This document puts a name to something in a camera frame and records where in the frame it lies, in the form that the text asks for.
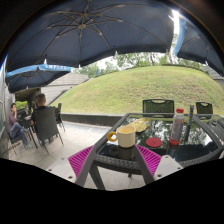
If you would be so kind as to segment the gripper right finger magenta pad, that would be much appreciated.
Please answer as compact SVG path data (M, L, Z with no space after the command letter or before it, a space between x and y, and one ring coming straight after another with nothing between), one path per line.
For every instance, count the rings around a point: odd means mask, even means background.
M160 180L174 172L182 169L182 166L169 155L160 156L159 154L137 145L144 162L153 176L154 180Z

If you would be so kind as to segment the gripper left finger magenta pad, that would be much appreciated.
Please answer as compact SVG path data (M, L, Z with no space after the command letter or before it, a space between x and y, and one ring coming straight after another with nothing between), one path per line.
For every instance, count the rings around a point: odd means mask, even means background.
M91 150L92 146L75 153L69 158L60 158L51 164L47 171L75 183Z

